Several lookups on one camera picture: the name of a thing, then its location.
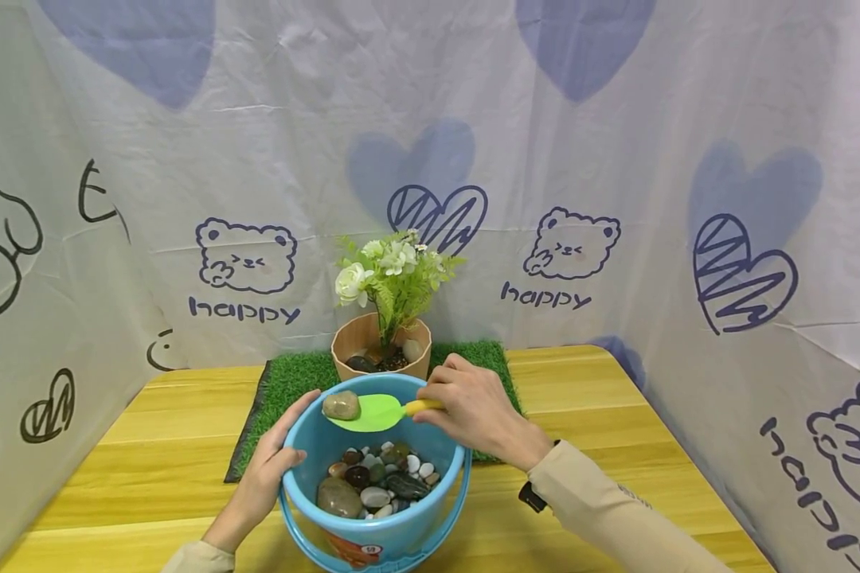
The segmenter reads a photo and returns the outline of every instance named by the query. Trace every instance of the beige sleeve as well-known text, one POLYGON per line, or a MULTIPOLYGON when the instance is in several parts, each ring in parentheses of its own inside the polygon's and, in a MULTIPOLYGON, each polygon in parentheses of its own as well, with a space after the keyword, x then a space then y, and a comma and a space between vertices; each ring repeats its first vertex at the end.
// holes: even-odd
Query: beige sleeve
POLYGON ((212 544, 195 541, 182 545, 162 573, 233 573, 236 556, 215 548, 212 544))
POLYGON ((628 573, 732 573, 569 442, 559 442, 529 472, 529 481, 565 529, 628 573))

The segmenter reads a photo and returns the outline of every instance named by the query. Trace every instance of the white flower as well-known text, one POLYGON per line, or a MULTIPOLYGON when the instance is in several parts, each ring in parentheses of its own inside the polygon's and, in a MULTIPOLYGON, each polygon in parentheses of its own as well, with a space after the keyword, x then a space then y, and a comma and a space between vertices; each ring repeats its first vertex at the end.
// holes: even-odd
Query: white flower
POLYGON ((443 266, 443 258, 440 257, 440 253, 437 253, 435 250, 428 250, 428 252, 424 253, 424 255, 426 258, 430 259, 431 264, 436 264, 437 271, 446 271, 446 267, 443 266))
POLYGON ((370 259, 376 260, 382 256, 382 252, 385 251, 385 247, 382 246, 381 241, 370 241, 363 246, 363 254, 367 255, 370 259))
POLYGON ((358 262, 346 267, 338 273, 334 280, 334 292, 338 294, 342 306, 356 302, 360 307, 367 306, 369 296, 363 290, 363 283, 373 275, 373 271, 367 271, 358 262))
POLYGON ((378 266, 385 269, 388 276, 413 272, 414 265, 417 265, 417 251, 412 245, 400 241, 393 241, 382 260, 378 261, 378 266))

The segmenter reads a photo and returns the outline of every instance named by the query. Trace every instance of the yellow shovel handle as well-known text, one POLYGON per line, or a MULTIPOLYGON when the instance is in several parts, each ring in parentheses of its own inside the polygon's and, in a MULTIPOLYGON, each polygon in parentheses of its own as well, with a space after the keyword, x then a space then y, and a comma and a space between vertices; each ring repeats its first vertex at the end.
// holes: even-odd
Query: yellow shovel handle
POLYGON ((413 400, 413 402, 405 404, 406 415, 413 416, 418 411, 423 410, 446 410, 446 408, 443 407, 443 403, 437 402, 437 400, 413 400))

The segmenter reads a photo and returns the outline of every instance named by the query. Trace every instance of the black wristband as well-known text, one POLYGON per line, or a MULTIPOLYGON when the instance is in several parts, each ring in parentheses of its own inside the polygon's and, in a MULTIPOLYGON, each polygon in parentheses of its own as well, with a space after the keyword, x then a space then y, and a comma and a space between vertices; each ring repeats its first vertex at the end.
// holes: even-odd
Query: black wristband
MULTIPOLYGON (((554 445, 561 444, 561 440, 555 440, 554 445)), ((519 490, 519 500, 531 507, 535 513, 542 513, 547 507, 547 501, 541 499, 532 489, 532 482, 527 481, 519 490)))

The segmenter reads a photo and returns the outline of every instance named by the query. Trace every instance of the wooden table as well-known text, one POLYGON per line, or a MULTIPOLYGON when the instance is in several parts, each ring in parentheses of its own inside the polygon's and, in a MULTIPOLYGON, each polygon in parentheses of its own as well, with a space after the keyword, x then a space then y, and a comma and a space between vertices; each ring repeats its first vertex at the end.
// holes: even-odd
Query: wooden table
MULTIPOLYGON (((772 572, 618 364, 594 346, 508 352, 530 418, 567 439, 734 571, 772 572)), ((152 380, 2 564, 2 573, 158 573, 197 539, 233 491, 226 464, 261 367, 169 372, 152 380)), ((621 571, 516 501, 525 481, 478 466, 464 512, 421 571, 621 571)), ((320 571, 274 512, 237 555, 237 571, 320 571)))

